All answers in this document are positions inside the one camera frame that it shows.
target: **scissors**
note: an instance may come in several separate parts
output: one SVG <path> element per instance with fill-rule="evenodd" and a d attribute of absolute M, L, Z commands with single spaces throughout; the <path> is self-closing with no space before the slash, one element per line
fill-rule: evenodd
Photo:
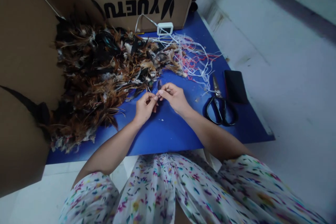
<path fill-rule="evenodd" d="M 213 122 L 216 125 L 224 125 L 224 126 L 233 126 L 238 121 L 238 112 L 234 105 L 228 101 L 225 100 L 222 96 L 222 92 L 219 90 L 218 82 L 216 79 L 216 76 L 212 75 L 213 79 L 213 86 L 215 89 L 215 95 L 209 98 L 209 100 L 206 103 L 205 107 L 205 117 Z M 215 112 L 216 121 L 212 120 L 209 116 L 209 106 L 212 104 L 213 110 Z M 232 120 L 228 122 L 226 118 L 227 108 L 229 108 L 232 112 Z"/>

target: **blue table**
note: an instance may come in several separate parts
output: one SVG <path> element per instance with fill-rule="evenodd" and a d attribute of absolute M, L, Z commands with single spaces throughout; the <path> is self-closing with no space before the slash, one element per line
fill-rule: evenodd
<path fill-rule="evenodd" d="M 198 42 L 206 47 L 207 53 L 215 53 L 219 51 L 216 43 L 198 13 L 189 15 L 184 29 L 177 31 L 177 33 L 186 34 L 192 37 L 195 42 Z M 148 33 L 145 34 L 145 36 L 155 37 L 157 35 L 156 33 Z M 215 75 L 224 97 L 226 94 L 223 71 L 229 69 L 230 67 L 224 57 L 216 59 L 213 63 L 213 70 L 215 70 Z M 189 104 L 193 107 L 193 109 L 203 114 L 204 105 L 211 94 L 208 93 L 201 96 L 204 93 L 204 90 L 199 84 L 190 81 L 187 78 L 177 76 L 170 71 L 164 71 L 160 79 L 163 84 L 166 82 L 172 82 L 183 88 Z M 156 93 L 156 83 L 154 87 L 155 88 L 152 92 Z M 128 103 L 125 102 L 121 105 L 120 108 L 125 110 L 126 117 L 122 114 L 118 114 L 116 116 L 119 129 L 123 128 L 134 118 L 135 104 L 140 97 L 141 95 L 137 99 Z M 264 126 L 250 104 L 236 104 L 235 106 L 239 113 L 239 120 L 236 125 L 232 127 L 225 127 L 228 132 L 233 134 L 244 144 L 275 140 L 274 135 L 270 131 L 269 134 L 266 132 Z M 74 148 L 69 154 L 65 154 L 65 152 L 61 152 L 60 150 L 56 150 L 55 152 L 50 150 L 47 164 L 88 160 L 96 149 L 107 139 L 116 134 L 116 132 L 117 131 L 114 127 L 99 127 L 95 143 L 82 143 L 77 153 L 76 148 Z M 147 123 L 139 131 L 128 155 L 132 156 L 173 152 L 199 148 L 203 148 L 203 145 L 198 140 L 196 134 L 187 125 L 187 123 L 173 111 L 169 103 L 167 101 L 163 101 L 159 105 L 158 112 L 156 114 L 152 114 Z"/>

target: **pile of feathers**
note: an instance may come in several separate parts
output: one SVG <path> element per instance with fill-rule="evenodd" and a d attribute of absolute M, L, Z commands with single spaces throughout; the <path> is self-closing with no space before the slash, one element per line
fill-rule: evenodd
<path fill-rule="evenodd" d="M 118 107 L 143 90 L 150 91 L 164 69 L 187 76 L 174 59 L 176 44 L 165 48 L 132 31 L 114 28 L 92 2 L 104 18 L 103 25 L 93 24 L 88 15 L 83 22 L 76 12 L 68 20 L 56 16 L 57 64 L 65 77 L 65 92 L 56 110 L 2 86 L 25 104 L 53 151 L 69 153 L 84 141 L 94 142 L 99 126 L 118 129 L 115 115 L 122 113 Z"/>

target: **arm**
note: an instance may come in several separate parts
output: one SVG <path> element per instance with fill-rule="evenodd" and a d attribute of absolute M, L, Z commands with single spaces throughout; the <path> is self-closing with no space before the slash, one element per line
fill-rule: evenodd
<path fill-rule="evenodd" d="M 163 98 L 168 100 L 174 111 L 194 130 L 205 149 L 219 161 L 238 158 L 244 154 L 252 156 L 252 153 L 237 138 L 193 110 L 182 88 L 167 83 L 162 86 L 157 95 L 160 100 Z"/>
<path fill-rule="evenodd" d="M 151 116 L 156 112 L 158 97 L 152 93 L 145 93 L 136 102 L 136 114 L 134 119 L 113 137 L 103 143 L 80 170 L 72 187 L 82 178 L 94 173 L 102 172 L 111 174 L 127 155 L 131 144 L 138 131 Z"/>

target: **scissor blade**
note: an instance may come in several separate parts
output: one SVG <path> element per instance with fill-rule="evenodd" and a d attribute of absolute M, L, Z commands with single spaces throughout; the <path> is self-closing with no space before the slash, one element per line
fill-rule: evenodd
<path fill-rule="evenodd" d="M 217 78 L 216 78 L 216 76 L 213 74 L 212 75 L 212 80 L 213 80 L 213 88 L 214 88 L 214 90 L 216 91 L 216 96 L 217 97 L 221 97 L 222 96 L 222 93 L 221 93 L 221 91 L 220 91 L 220 89 L 219 89 L 219 85 L 218 85 L 218 82 L 217 82 Z"/>
<path fill-rule="evenodd" d="M 213 80 L 213 88 L 215 89 L 215 91 L 219 91 L 219 85 L 218 85 L 218 82 L 217 82 L 217 78 L 215 75 L 212 75 L 212 80 Z"/>

